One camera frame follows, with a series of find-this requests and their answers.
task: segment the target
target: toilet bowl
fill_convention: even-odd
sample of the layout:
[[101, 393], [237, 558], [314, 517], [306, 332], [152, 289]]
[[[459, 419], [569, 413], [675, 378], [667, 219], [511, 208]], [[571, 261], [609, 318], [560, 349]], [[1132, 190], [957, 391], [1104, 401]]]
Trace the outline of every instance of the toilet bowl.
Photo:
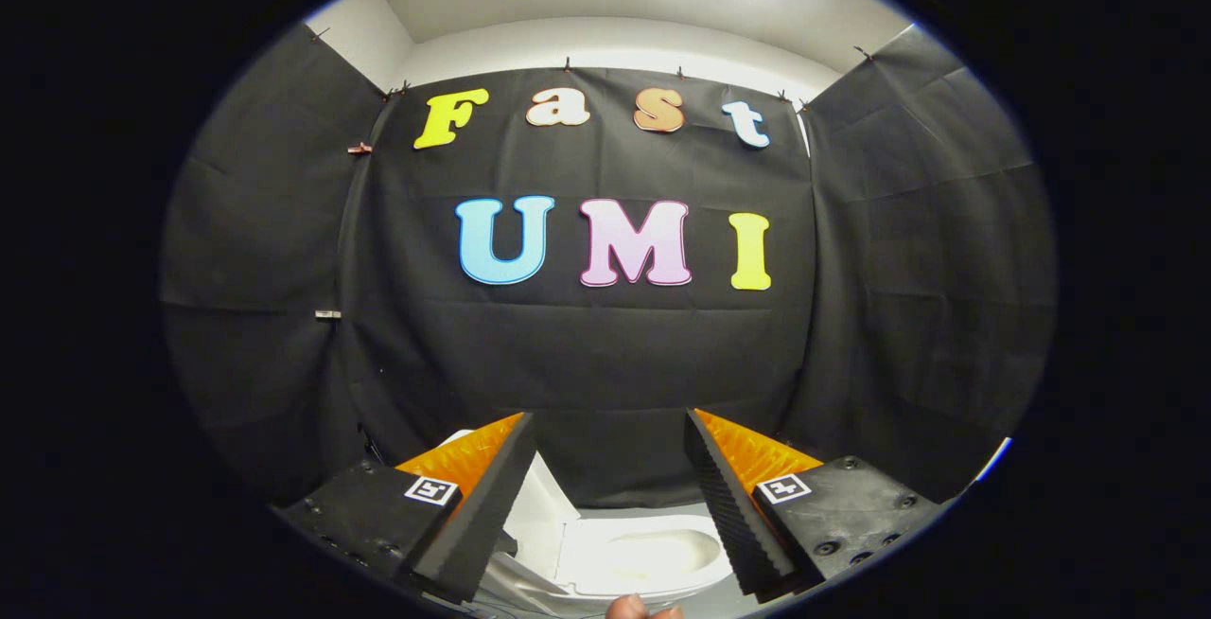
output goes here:
[[581, 517], [538, 453], [504, 529], [517, 554], [494, 552], [481, 589], [546, 614], [604, 612], [629, 594], [655, 609], [731, 574], [710, 517]]

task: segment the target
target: black foam pad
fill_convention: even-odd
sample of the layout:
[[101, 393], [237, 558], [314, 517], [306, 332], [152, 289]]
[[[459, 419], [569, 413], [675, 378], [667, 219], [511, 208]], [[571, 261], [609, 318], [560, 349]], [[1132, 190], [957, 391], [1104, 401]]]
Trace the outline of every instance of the black foam pad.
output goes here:
[[420, 555], [414, 580], [424, 590], [455, 604], [475, 597], [534, 459], [533, 417], [524, 413], [517, 420], [458, 515], [450, 517]]
[[463, 499], [458, 485], [363, 460], [281, 512], [298, 529], [397, 584]]

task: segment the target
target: yellow letter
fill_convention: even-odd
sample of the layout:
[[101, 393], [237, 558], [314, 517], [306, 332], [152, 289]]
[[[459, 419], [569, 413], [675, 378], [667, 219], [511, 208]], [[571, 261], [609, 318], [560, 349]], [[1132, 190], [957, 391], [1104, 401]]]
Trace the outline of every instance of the yellow letter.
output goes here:
[[635, 126], [648, 132], [675, 132], [685, 124], [685, 116], [676, 109], [682, 97], [671, 88], [644, 88], [635, 97]]
[[526, 121], [536, 124], [540, 127], [550, 127], [551, 124], [584, 124], [589, 122], [589, 111], [585, 110], [585, 96], [575, 88], [545, 88], [534, 93], [532, 98], [535, 107], [526, 114]]
[[454, 127], [465, 127], [471, 119], [471, 107], [467, 102], [481, 107], [488, 102], [487, 88], [471, 88], [470, 92], [443, 93], [441, 97], [429, 98], [429, 119], [425, 122], [425, 131], [419, 139], [412, 144], [414, 149], [427, 149], [431, 145], [446, 145], [454, 141], [454, 132], [450, 132], [450, 122]]
[[769, 288], [765, 274], [765, 230], [768, 218], [762, 214], [737, 212], [728, 218], [736, 230], [736, 273], [731, 274], [731, 287], [737, 291], [764, 291]]

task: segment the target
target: black fabric backdrop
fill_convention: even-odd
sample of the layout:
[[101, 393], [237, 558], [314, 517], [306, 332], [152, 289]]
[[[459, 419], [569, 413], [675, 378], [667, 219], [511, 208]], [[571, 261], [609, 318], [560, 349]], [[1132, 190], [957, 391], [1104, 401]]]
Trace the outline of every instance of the black fabric backdrop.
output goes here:
[[1043, 374], [1056, 257], [1041, 174], [995, 98], [920, 28], [807, 115], [819, 279], [785, 429], [949, 498]]
[[231, 85], [168, 205], [161, 300], [182, 389], [256, 493], [288, 503], [362, 455], [334, 356], [337, 240], [380, 93], [291, 29]]
[[[581, 126], [526, 120], [543, 88], [585, 93]], [[687, 124], [635, 126], [636, 93], [675, 88]], [[487, 88], [454, 143], [413, 149], [441, 93]], [[721, 107], [763, 116], [765, 149]], [[682, 447], [685, 406], [773, 432], [803, 366], [815, 253], [803, 134], [791, 104], [748, 88], [602, 68], [494, 71], [436, 81], [391, 102], [358, 162], [358, 210], [343, 277], [343, 336], [356, 403], [384, 452], [407, 458], [460, 426], [534, 411], [539, 451], [579, 505], [664, 505], [699, 497]], [[521, 251], [516, 197], [555, 197], [546, 259], [532, 279], [486, 286], [459, 264], [454, 206], [497, 197], [497, 257]], [[653, 201], [689, 206], [684, 286], [580, 283], [589, 197], [614, 197], [638, 228]], [[768, 291], [736, 291], [728, 214], [769, 218]]]
[[[553, 87], [581, 90], [592, 119], [527, 124]], [[635, 126], [648, 87], [682, 93], [683, 128]], [[490, 98], [454, 143], [413, 149], [427, 98], [469, 88]], [[736, 137], [719, 110], [734, 101], [764, 115], [769, 148]], [[917, 31], [807, 115], [814, 157], [792, 105], [666, 73], [498, 71], [383, 102], [295, 29], [203, 127], [171, 206], [162, 294], [183, 388], [279, 503], [361, 458], [360, 422], [394, 462], [521, 409], [578, 505], [695, 500], [685, 406], [948, 498], [1041, 369], [1054, 260], [1037, 171], [995, 102]], [[358, 141], [374, 153], [346, 154]], [[510, 258], [527, 195], [556, 201], [543, 269], [467, 277], [454, 206], [501, 200], [494, 251]], [[587, 197], [615, 197], [635, 225], [653, 201], [687, 204], [693, 281], [582, 286]], [[730, 286], [735, 212], [770, 220], [768, 291]]]

